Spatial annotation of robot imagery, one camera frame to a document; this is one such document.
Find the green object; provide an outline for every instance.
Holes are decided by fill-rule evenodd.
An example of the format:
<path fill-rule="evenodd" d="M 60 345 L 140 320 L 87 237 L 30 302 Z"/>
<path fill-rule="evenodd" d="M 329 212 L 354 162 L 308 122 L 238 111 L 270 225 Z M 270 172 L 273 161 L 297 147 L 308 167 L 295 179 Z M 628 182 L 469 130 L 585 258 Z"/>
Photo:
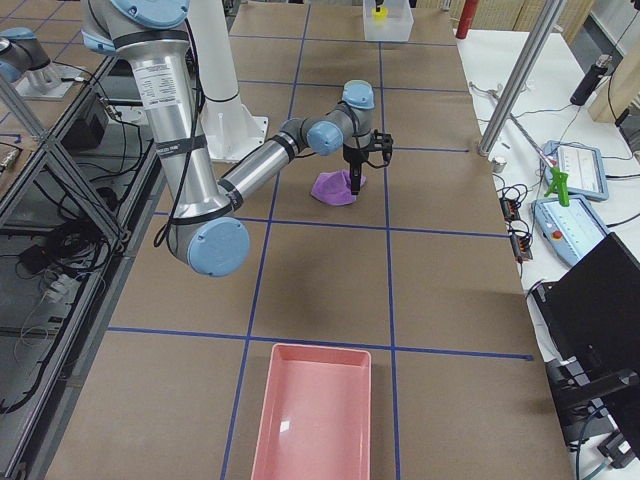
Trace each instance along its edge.
<path fill-rule="evenodd" d="M 544 194 L 545 197 L 548 197 L 552 193 L 558 195 L 558 202 L 563 207 L 569 206 L 569 191 L 567 190 L 567 179 L 569 178 L 569 174 L 565 172 L 561 172 L 558 167 L 550 167 L 551 168 L 551 184 L 549 185 L 549 189 Z"/>

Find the clear plastic container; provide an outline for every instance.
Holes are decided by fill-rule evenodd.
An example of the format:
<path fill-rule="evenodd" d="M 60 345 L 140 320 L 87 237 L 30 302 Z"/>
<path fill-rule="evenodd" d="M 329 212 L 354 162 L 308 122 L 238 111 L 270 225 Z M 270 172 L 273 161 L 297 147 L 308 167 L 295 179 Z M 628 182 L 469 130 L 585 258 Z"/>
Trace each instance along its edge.
<path fill-rule="evenodd" d="M 385 0 L 382 4 L 387 15 L 376 18 L 375 0 L 362 2 L 362 19 L 364 21 L 364 38 L 370 42 L 406 42 L 411 35 L 413 14 L 409 0 Z"/>

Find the warning label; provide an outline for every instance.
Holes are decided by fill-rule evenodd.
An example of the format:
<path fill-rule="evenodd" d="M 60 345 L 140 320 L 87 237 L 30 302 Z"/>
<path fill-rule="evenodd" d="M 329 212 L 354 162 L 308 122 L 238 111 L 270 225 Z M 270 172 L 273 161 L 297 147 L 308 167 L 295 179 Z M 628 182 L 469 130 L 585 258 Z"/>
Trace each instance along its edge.
<path fill-rule="evenodd" d="M 170 107 L 181 103 L 176 96 L 175 73 L 166 63 L 136 68 L 133 75 L 136 78 L 142 104 L 146 110 Z"/>

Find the yellow object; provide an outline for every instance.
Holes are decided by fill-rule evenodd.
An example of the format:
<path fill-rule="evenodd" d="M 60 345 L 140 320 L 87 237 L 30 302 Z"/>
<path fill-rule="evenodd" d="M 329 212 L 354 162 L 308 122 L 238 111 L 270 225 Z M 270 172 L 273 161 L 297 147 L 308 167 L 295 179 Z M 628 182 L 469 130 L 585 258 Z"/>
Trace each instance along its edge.
<path fill-rule="evenodd" d="M 374 20 L 384 20 L 387 18 L 387 15 L 389 15 L 389 9 L 387 7 L 380 7 L 379 10 L 377 7 L 373 9 Z"/>

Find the black bottle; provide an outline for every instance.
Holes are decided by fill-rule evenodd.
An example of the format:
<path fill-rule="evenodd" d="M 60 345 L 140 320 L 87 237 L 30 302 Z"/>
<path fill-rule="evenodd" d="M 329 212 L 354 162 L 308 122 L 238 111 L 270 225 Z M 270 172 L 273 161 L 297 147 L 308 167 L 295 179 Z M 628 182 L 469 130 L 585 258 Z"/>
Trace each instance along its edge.
<path fill-rule="evenodd" d="M 589 68 L 589 71 L 585 74 L 576 91 L 571 95 L 571 103 L 579 106 L 586 103 L 589 96 L 600 83 L 600 80 L 602 80 L 602 77 L 607 73 L 611 60 L 611 55 L 600 55 L 596 63 L 591 65 L 591 68 Z"/>

